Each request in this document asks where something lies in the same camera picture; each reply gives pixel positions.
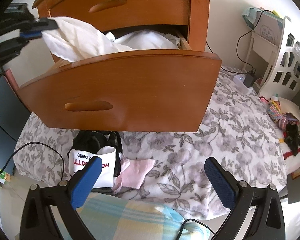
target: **drawer handle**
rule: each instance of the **drawer handle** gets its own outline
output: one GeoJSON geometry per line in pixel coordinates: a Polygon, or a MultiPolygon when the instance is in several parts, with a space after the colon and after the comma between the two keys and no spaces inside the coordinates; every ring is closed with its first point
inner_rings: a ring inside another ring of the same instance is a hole
{"type": "Polygon", "coordinates": [[[107,101],[93,101],[93,102],[77,102],[65,104],[65,109],[70,112],[81,112],[81,111],[103,111],[110,110],[113,108],[107,101]]]}
{"type": "Polygon", "coordinates": [[[110,0],[110,1],[105,1],[98,3],[94,6],[92,6],[89,10],[90,13],[93,12],[100,12],[105,9],[113,8],[113,7],[118,7],[121,5],[124,5],[127,3],[127,0],[110,0]]]}

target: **tile floor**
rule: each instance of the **tile floor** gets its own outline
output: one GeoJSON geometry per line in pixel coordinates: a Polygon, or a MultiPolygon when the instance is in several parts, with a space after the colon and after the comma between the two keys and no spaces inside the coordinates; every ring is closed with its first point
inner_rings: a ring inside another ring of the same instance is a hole
{"type": "MultiPolygon", "coordinates": [[[[0,188],[0,215],[2,228],[10,240],[14,240],[15,236],[19,233],[26,196],[30,186],[34,183],[39,184],[40,187],[46,187],[44,183],[37,182],[34,179],[22,176],[16,172],[14,176],[11,176],[11,181],[6,182],[3,187],[0,188]]],[[[249,211],[235,240],[241,240],[243,238],[252,215],[253,211],[249,211]]],[[[225,219],[226,215],[213,220],[203,221],[203,223],[207,224],[216,232],[225,219]]]]}

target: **yellow and blue checkered cloth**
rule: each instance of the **yellow and blue checkered cloth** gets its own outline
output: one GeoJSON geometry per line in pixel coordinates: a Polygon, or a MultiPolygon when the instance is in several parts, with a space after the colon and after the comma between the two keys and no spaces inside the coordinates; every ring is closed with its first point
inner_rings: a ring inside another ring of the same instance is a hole
{"type": "MultiPolygon", "coordinates": [[[[164,204],[100,193],[90,193],[77,212],[93,236],[102,240],[175,240],[184,221],[179,213],[164,204]]],[[[56,220],[64,239],[71,239],[64,224],[56,220]]],[[[205,227],[188,222],[180,239],[208,240],[209,235],[205,227]]]]}

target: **floral bedspread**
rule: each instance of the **floral bedspread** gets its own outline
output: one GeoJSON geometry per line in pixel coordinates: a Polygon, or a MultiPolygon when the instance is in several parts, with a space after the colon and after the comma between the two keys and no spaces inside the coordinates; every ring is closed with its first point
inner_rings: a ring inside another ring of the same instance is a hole
{"type": "MultiPolygon", "coordinates": [[[[118,197],[165,203],[185,218],[212,219],[229,212],[204,173],[204,162],[214,156],[237,180],[251,186],[274,184],[280,191],[287,182],[284,159],[273,123],[253,91],[241,93],[234,74],[220,71],[208,109],[197,132],[120,132],[128,159],[156,160],[139,190],[123,188],[118,197]]],[[[32,113],[16,148],[31,141],[44,142],[65,160],[78,130],[51,129],[32,113]]],[[[56,185],[62,161],[42,145],[29,145],[14,157],[20,174],[56,185]]]]}

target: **silver bolt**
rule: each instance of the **silver bolt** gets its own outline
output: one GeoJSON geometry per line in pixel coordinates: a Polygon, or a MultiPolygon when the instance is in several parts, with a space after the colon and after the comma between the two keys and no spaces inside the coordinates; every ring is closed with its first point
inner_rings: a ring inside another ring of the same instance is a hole
{"type": "Polygon", "coordinates": [[[62,181],[59,182],[59,186],[64,187],[68,184],[68,181],[63,179],[62,181]]]}
{"type": "Polygon", "coordinates": [[[36,189],[37,189],[37,187],[38,187],[38,185],[37,185],[37,184],[32,184],[32,185],[30,186],[30,189],[31,189],[31,190],[36,190],[36,189]]]}
{"type": "Polygon", "coordinates": [[[246,181],[244,181],[244,180],[241,180],[239,182],[239,184],[240,184],[241,187],[247,187],[248,186],[248,183],[246,181]]]}
{"type": "Polygon", "coordinates": [[[277,189],[277,187],[276,187],[274,184],[270,184],[270,189],[272,189],[272,190],[276,190],[276,189],[277,189]]]}

